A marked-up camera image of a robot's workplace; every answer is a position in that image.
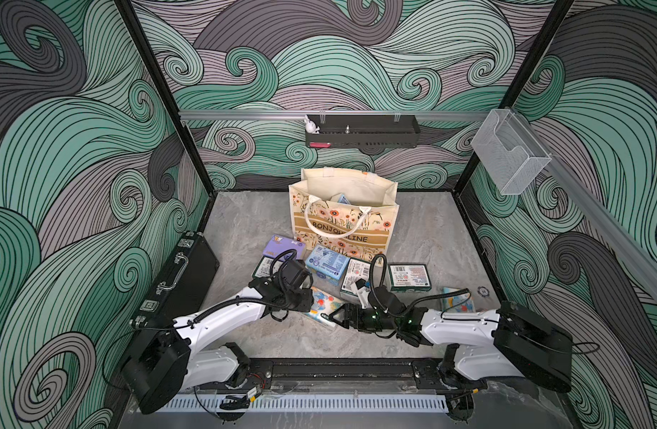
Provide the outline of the colourful splash tissue pack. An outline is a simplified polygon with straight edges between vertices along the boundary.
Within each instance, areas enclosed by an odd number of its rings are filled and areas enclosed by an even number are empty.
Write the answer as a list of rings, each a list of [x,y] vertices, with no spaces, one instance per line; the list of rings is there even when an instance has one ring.
[[[345,304],[344,300],[336,298],[316,287],[312,287],[312,299],[312,307],[309,312],[305,313],[305,316],[328,329],[335,329],[337,325],[328,320],[328,315],[342,307]]]

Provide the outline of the green white tissue pack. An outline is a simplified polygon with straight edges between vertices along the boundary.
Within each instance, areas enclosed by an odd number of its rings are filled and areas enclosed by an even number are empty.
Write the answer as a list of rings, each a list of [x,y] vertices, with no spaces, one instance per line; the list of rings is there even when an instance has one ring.
[[[341,293],[349,296],[355,296],[352,285],[357,284],[359,280],[364,280],[364,287],[371,289],[369,281],[371,264],[361,259],[351,258],[347,265],[345,275],[341,284]]]

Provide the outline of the blue purple-dot tissue pack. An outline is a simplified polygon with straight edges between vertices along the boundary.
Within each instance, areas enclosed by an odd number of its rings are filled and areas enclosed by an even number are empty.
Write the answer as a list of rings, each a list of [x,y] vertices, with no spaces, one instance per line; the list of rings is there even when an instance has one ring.
[[[339,204],[350,205],[350,201],[343,193],[333,196],[331,200]]]

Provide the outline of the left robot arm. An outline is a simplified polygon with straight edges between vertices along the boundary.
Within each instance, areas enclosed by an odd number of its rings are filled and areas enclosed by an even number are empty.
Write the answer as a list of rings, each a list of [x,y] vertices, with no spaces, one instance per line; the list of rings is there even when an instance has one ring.
[[[268,277],[254,278],[233,297],[188,316],[153,318],[137,330],[119,370],[140,411],[152,414],[180,391],[209,383],[246,382],[249,360],[239,346],[208,347],[275,311],[307,313],[313,278],[302,260],[289,259]]]

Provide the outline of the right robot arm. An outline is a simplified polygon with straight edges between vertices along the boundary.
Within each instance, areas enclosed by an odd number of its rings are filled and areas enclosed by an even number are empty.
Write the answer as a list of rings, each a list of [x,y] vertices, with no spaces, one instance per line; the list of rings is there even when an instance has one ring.
[[[413,347],[445,345],[442,372],[448,382],[471,384],[523,377],[555,393],[572,389],[573,336],[512,301],[499,309],[448,313],[405,304],[383,287],[367,303],[346,303],[322,319],[366,334],[387,332]]]

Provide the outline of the floral canvas tote bag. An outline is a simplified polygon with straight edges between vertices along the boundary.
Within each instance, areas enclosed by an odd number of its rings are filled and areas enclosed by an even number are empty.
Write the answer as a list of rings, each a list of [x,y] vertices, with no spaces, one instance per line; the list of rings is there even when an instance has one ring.
[[[370,262],[385,254],[394,234],[398,184],[375,173],[323,167],[304,169],[288,186],[290,219],[298,241]],[[343,193],[350,205],[333,202]]]

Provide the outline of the green botare tissue pack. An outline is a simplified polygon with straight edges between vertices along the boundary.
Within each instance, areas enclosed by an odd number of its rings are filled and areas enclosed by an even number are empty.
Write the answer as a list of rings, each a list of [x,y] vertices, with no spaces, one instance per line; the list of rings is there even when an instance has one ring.
[[[263,256],[257,267],[253,271],[253,278],[268,278],[271,276],[272,257]]]

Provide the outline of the light blue tissue pack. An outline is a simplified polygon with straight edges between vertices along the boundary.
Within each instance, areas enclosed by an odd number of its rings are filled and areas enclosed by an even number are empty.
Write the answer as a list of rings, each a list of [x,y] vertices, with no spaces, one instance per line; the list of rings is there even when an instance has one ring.
[[[334,286],[339,286],[350,258],[323,246],[315,247],[305,259],[305,266],[313,274]]]

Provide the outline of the purple tissue pack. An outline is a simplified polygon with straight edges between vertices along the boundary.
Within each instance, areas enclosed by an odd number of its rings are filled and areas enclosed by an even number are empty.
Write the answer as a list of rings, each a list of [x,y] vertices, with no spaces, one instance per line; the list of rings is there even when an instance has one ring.
[[[303,257],[303,254],[305,253],[305,244],[301,241],[295,241],[288,237],[274,235],[268,241],[262,252],[262,255],[264,257],[275,258],[287,250],[294,250],[297,257]]]

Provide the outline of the green barcode tissue pack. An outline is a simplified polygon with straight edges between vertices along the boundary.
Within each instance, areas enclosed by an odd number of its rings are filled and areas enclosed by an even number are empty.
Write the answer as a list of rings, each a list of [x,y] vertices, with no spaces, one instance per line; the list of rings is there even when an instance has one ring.
[[[432,287],[425,265],[390,265],[389,277],[391,291],[430,291]]]

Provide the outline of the black hard carry case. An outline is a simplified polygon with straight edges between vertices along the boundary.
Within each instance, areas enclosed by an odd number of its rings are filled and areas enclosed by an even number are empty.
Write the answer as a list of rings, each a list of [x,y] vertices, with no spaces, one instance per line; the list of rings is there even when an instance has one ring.
[[[130,326],[145,327],[157,316],[173,319],[198,311],[219,270],[219,260],[201,232],[186,232],[167,257]]]

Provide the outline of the blue cartoon tissue pack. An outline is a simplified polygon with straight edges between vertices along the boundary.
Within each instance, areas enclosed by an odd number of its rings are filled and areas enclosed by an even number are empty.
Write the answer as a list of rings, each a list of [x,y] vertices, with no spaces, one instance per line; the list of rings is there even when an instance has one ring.
[[[469,291],[464,294],[443,298],[441,300],[441,307],[446,312],[454,313],[473,313],[475,311],[473,296],[471,296]]]

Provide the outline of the white bunny figurine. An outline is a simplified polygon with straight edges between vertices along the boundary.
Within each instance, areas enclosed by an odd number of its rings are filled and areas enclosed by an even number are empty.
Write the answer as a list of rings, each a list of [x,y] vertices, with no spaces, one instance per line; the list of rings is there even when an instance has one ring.
[[[318,134],[321,130],[321,128],[315,123],[313,120],[309,118],[308,115],[306,115],[303,118],[303,122],[305,123],[305,132],[308,134]]]

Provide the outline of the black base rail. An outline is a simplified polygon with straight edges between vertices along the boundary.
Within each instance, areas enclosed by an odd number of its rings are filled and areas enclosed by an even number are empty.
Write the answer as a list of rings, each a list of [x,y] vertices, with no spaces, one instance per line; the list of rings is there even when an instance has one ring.
[[[244,388],[280,389],[280,384],[299,382],[412,382],[418,390],[465,393],[485,390],[490,381],[513,388],[536,386],[519,376],[491,376],[466,380],[441,359],[214,359],[176,363],[169,368],[158,364],[147,371],[144,364],[127,364],[122,369],[135,396],[169,400],[180,391],[203,387],[241,391]]]

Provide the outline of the clear plastic wall bin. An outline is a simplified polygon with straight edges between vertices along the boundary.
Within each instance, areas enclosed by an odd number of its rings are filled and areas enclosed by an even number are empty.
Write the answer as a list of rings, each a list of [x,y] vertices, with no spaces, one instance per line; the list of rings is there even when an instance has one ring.
[[[552,160],[526,118],[509,108],[490,111],[471,146],[502,195],[524,193]]]

